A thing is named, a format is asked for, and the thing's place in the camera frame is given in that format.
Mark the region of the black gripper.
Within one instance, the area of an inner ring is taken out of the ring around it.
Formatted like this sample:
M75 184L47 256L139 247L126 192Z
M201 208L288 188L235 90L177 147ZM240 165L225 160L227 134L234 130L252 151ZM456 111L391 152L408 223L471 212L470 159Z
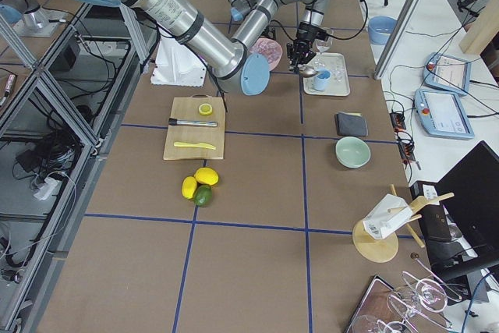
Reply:
M287 43L287 56L291 72L299 71L299 59L300 64L306 66L316 56L316 53L312 50L313 42L316 39L327 41L328 32L310 23L299 24L296 36L291 42Z

